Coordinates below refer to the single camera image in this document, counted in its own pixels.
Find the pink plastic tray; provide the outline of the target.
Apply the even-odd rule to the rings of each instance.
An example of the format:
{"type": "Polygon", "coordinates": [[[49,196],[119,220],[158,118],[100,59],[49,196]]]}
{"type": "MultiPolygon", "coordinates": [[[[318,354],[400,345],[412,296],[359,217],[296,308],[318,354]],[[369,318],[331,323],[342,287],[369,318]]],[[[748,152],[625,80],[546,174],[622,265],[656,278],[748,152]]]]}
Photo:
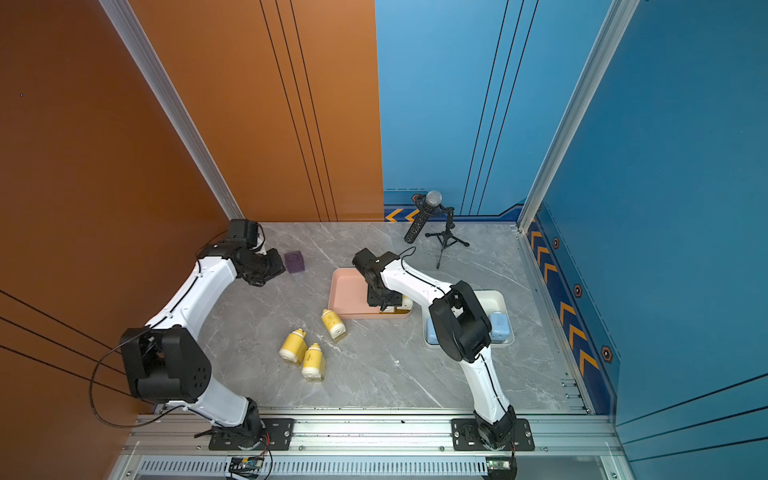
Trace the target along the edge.
{"type": "Polygon", "coordinates": [[[328,309],[336,312],[342,320],[403,319],[410,315],[412,310],[385,314],[377,308],[369,307],[366,300],[367,286],[356,269],[336,269],[331,279],[328,309]]]}

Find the blue sharpener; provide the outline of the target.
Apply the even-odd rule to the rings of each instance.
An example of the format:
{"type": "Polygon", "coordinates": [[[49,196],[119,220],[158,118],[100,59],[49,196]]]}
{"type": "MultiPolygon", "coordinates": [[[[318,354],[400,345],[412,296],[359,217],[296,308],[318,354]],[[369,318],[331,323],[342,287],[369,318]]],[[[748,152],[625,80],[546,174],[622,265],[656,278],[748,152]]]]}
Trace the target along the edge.
{"type": "Polygon", "coordinates": [[[434,324],[433,324],[433,321],[432,321],[431,318],[428,318],[425,321],[425,341],[429,345],[437,345],[438,344],[436,330],[435,330],[435,327],[434,327],[434,324]]]}
{"type": "Polygon", "coordinates": [[[507,314],[494,311],[490,314],[491,321],[490,338],[493,343],[504,343],[512,335],[510,320],[507,314]]]}

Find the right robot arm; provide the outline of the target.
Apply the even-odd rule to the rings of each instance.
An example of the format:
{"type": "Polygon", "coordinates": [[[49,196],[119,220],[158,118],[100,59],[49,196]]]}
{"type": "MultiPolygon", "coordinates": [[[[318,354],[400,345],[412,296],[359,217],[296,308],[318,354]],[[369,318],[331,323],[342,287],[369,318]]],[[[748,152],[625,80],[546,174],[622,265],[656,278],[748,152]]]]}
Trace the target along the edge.
{"type": "Polygon", "coordinates": [[[491,450],[512,447],[517,416],[493,363],[490,318],[472,287],[465,281],[432,278],[393,252],[376,256],[364,248],[352,263],[369,287],[402,294],[429,311],[440,348],[466,377],[483,445],[491,450]]]}

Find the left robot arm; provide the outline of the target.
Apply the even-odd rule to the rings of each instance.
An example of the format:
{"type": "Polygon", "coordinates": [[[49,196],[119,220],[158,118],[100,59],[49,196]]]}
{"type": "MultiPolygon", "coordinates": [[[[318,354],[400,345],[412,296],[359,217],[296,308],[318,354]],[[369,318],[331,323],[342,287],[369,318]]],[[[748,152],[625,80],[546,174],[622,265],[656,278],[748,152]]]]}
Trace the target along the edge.
{"type": "Polygon", "coordinates": [[[266,428],[256,402],[214,377],[198,337],[219,297],[235,280],[262,287],[284,270],[278,251],[266,248],[259,223],[231,221],[223,239],[201,248],[191,274],[160,312],[143,327],[123,333],[119,350],[130,394],[208,420],[211,426],[205,434],[212,446],[262,447],[266,428]]]}

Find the purple cube sharpener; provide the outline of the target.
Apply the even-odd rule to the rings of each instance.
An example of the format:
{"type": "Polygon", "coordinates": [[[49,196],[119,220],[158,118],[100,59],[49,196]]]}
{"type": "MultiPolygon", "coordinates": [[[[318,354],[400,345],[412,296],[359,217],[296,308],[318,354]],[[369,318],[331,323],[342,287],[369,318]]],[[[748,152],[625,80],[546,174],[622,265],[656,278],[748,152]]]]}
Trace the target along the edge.
{"type": "Polygon", "coordinates": [[[291,251],[284,254],[284,265],[290,274],[301,273],[306,270],[305,260],[301,251],[291,251]]]}

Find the black microphone on tripod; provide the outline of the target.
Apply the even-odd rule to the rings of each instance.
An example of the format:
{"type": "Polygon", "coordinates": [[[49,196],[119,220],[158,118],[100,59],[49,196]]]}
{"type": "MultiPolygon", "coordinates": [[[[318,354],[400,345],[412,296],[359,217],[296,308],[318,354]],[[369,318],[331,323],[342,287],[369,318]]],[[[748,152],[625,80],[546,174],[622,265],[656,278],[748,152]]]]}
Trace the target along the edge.
{"type": "Polygon", "coordinates": [[[432,219],[437,217],[445,218],[445,226],[441,232],[427,233],[427,238],[435,238],[440,244],[440,253],[436,263],[439,269],[442,264],[444,252],[453,245],[460,244],[469,247],[470,243],[458,238],[454,233],[455,228],[453,207],[445,206],[442,203],[442,194],[437,190],[431,190],[426,194],[415,194],[412,197],[414,205],[417,207],[415,219],[411,222],[409,229],[404,235],[404,241],[407,244],[413,244],[422,230],[432,219]]]}

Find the white plastic tray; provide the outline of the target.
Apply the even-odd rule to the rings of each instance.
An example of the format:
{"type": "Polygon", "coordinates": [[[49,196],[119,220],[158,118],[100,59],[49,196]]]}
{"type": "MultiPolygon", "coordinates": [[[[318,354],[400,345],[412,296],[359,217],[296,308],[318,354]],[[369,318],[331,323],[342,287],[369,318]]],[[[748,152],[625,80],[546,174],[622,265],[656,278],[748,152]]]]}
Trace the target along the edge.
{"type": "MultiPolygon", "coordinates": [[[[484,312],[488,316],[488,318],[489,318],[490,314],[492,312],[494,312],[494,311],[503,312],[503,313],[507,314],[508,317],[509,317],[509,312],[507,310],[504,297],[503,297],[503,295],[499,291],[496,291],[496,290],[478,290],[478,291],[475,292],[475,294],[476,294],[476,296],[477,296],[477,298],[478,298],[478,300],[479,300],[479,302],[480,302],[484,312]]],[[[429,314],[429,310],[428,309],[423,309],[422,310],[422,320],[423,320],[424,341],[425,341],[425,321],[428,318],[431,318],[430,314],[429,314]]],[[[512,335],[510,336],[510,338],[506,342],[504,342],[504,343],[493,343],[491,341],[491,343],[492,343],[492,346],[494,348],[496,348],[496,347],[501,348],[501,347],[505,347],[505,346],[511,345],[514,342],[514,340],[515,340],[515,335],[514,335],[514,332],[512,330],[512,335]]],[[[425,341],[425,343],[430,348],[437,348],[439,346],[439,342],[438,342],[437,345],[429,345],[426,341],[425,341]]]]}

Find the green circuit board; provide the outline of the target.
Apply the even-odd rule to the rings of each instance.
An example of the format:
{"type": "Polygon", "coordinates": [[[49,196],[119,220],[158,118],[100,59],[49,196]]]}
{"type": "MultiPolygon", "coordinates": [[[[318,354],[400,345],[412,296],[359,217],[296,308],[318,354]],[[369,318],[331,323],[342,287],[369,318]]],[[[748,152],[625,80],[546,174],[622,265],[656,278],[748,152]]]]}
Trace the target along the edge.
{"type": "Polygon", "coordinates": [[[265,460],[262,456],[233,457],[227,467],[229,479],[258,479],[265,460]]]}

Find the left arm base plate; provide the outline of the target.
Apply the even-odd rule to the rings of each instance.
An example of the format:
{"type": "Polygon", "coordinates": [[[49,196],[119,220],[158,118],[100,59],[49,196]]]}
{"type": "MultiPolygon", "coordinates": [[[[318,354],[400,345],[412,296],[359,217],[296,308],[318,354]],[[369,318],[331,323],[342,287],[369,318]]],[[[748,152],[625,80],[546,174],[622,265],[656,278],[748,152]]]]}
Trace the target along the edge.
{"type": "Polygon", "coordinates": [[[295,420],[288,417],[266,418],[254,433],[235,433],[232,429],[216,427],[211,433],[211,451],[262,452],[287,451],[290,447],[295,420]]]}

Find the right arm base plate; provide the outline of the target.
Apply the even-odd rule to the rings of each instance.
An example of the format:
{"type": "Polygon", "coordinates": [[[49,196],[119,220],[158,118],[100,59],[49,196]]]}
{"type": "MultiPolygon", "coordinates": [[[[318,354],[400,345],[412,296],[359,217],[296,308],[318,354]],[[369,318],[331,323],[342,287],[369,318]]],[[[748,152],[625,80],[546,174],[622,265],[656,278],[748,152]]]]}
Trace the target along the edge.
{"type": "MultiPolygon", "coordinates": [[[[482,452],[493,451],[483,443],[480,436],[478,423],[475,419],[454,418],[450,420],[451,440],[454,451],[482,452]]],[[[522,451],[535,450],[535,443],[530,424],[526,419],[518,418],[513,430],[510,444],[499,447],[498,451],[522,451]]]]}

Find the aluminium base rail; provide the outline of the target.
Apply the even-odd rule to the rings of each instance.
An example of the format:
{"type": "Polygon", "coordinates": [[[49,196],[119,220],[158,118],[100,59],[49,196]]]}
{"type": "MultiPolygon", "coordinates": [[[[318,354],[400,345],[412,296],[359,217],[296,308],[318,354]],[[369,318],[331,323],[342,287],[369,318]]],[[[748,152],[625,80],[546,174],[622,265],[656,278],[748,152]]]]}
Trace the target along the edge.
{"type": "Polygon", "coordinates": [[[267,409],[262,418],[295,420],[287,451],[211,451],[205,421],[171,414],[135,429],[112,479],[229,479],[233,457],[262,456],[258,479],[630,479],[608,418],[520,414],[535,450],[453,450],[450,420],[461,410],[267,409]]]}

